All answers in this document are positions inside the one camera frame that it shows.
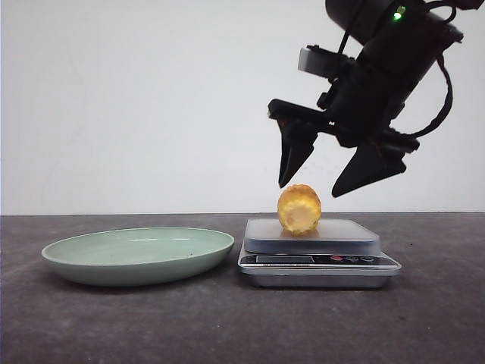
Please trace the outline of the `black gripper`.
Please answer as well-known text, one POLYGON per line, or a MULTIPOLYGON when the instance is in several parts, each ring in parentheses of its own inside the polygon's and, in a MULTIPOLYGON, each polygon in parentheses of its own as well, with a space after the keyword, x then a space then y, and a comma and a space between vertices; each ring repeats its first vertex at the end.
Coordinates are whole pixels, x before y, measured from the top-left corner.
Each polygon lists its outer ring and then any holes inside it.
POLYGON ((312 154, 319 133, 336 137, 345 148, 358 147, 337 178, 333 197, 404 173, 404 152, 414 152, 419 142, 390 127, 403 107, 384 76, 357 62, 345 64, 318 109, 271 100, 268 117, 281 133, 279 186, 285 187, 312 154))

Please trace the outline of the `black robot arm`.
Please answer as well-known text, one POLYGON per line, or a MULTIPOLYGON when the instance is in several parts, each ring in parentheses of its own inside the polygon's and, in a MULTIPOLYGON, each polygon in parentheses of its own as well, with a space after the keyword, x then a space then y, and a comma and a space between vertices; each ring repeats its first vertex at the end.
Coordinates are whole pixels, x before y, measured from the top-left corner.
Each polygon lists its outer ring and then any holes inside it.
POLYGON ((479 1, 328 1, 325 8, 346 39, 361 44, 352 58, 307 45, 298 68, 330 82, 316 108, 273 99, 268 115, 281 133, 278 183, 286 186, 314 149, 319 133, 336 137, 355 154, 333 186, 335 197, 405 172, 404 156, 420 146, 419 138, 436 130, 449 114, 448 92, 437 116, 423 129, 400 133, 391 127, 432 65, 444 67, 444 52, 463 34, 451 17, 435 10, 477 10, 479 1))

